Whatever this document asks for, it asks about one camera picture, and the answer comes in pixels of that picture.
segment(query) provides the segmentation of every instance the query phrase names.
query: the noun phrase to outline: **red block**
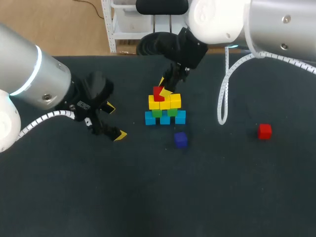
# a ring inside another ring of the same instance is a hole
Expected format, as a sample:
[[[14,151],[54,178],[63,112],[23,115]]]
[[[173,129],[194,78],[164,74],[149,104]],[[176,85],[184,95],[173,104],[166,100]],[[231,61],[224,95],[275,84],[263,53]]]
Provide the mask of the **red block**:
[[[163,89],[163,86],[154,86],[154,101],[156,102],[164,101],[164,97],[159,95],[162,89]]]
[[[269,140],[272,136],[272,128],[270,124],[260,124],[258,129],[258,138],[260,140]]]

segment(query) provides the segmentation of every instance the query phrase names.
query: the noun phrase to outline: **metal screw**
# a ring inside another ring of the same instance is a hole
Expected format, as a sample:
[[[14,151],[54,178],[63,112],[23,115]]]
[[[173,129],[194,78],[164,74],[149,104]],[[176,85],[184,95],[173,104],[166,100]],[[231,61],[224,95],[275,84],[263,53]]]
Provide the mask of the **metal screw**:
[[[45,94],[42,96],[42,100],[44,100],[46,102],[50,101],[51,98],[52,98],[51,94]]]
[[[288,50],[288,46],[283,43],[283,44],[281,44],[281,49],[283,49],[283,50]]]
[[[290,23],[291,21],[291,16],[290,15],[286,15],[282,18],[282,21],[284,24]]]
[[[76,110],[76,107],[74,106],[74,105],[71,105],[71,106],[69,106],[69,109],[70,109],[70,111],[75,111]]]

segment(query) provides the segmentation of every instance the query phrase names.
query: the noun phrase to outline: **wooden floor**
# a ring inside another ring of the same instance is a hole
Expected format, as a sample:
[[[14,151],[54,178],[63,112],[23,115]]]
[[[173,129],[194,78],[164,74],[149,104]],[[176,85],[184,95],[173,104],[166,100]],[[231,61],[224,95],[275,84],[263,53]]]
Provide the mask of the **wooden floor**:
[[[101,0],[88,0],[103,16]],[[104,20],[73,0],[0,0],[0,22],[51,55],[109,55]]]

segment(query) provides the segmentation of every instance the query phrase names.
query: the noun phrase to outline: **block tower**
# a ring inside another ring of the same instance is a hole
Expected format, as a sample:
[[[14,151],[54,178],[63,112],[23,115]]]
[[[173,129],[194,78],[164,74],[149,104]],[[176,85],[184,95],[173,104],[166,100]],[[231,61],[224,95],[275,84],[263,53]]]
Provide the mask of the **block tower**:
[[[175,117],[175,124],[186,124],[186,111],[181,108],[181,95],[170,94],[166,97],[160,96],[163,86],[155,86],[154,94],[148,96],[149,110],[145,112],[145,124],[170,125],[172,117]]]

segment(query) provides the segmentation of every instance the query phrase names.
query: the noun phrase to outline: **dark blue cube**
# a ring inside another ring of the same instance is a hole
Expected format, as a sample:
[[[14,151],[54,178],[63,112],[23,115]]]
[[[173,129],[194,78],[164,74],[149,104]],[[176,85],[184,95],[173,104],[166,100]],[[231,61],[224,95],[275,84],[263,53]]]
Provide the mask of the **dark blue cube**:
[[[177,148],[184,148],[188,146],[188,138],[184,132],[174,134],[174,142]]]

